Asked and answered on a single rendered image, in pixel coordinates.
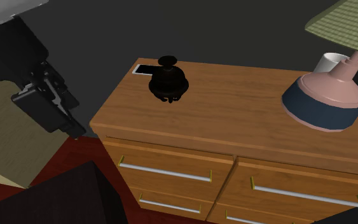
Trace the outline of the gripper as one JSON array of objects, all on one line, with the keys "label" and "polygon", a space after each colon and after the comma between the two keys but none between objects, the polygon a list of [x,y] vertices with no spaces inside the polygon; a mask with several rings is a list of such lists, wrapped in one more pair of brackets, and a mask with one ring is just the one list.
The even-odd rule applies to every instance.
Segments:
[{"label": "gripper", "polygon": [[47,132],[60,129],[73,139],[86,133],[70,110],[79,101],[63,77],[45,61],[49,53],[26,23],[15,17],[0,24],[0,81],[29,83],[11,96],[11,101]]}]

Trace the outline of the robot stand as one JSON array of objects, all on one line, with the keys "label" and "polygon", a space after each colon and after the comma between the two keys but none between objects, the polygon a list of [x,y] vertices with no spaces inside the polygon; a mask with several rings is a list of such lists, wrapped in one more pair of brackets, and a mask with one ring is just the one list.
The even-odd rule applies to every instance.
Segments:
[{"label": "robot stand", "polygon": [[128,224],[118,192],[89,161],[0,201],[0,224]]}]

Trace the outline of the black round lidded pot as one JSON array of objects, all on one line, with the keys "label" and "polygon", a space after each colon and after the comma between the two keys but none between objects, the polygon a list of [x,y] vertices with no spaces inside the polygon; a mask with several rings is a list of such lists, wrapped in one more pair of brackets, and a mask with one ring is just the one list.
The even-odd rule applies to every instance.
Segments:
[{"label": "black round lidded pot", "polygon": [[179,101],[188,90],[189,82],[182,69],[175,66],[177,59],[172,55],[158,59],[149,82],[150,92],[162,102]]}]

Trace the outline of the wooden chest of drawers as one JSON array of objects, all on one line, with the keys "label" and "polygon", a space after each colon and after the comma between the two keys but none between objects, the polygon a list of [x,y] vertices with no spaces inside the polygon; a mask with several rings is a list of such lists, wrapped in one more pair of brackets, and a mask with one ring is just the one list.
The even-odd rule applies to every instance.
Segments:
[{"label": "wooden chest of drawers", "polygon": [[90,121],[138,205],[218,224],[358,224],[358,118],[342,132],[293,120],[298,71],[180,62],[162,102],[129,71]]}]

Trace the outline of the pink blue lamp green shade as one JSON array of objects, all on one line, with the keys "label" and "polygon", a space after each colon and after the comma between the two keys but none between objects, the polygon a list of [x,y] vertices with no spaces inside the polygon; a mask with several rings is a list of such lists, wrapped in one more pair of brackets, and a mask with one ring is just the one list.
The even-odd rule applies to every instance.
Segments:
[{"label": "pink blue lamp green shade", "polygon": [[283,94],[284,111],[297,122],[324,132],[341,132],[358,117],[358,0],[339,0],[309,20],[305,30],[354,50],[328,72],[300,76]]}]

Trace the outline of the white cup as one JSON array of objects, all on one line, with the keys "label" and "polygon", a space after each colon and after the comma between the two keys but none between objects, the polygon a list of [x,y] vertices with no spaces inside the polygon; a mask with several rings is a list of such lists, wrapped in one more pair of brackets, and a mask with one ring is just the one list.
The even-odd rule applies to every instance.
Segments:
[{"label": "white cup", "polygon": [[339,62],[348,59],[348,56],[340,53],[325,53],[317,63],[314,73],[330,72]]}]

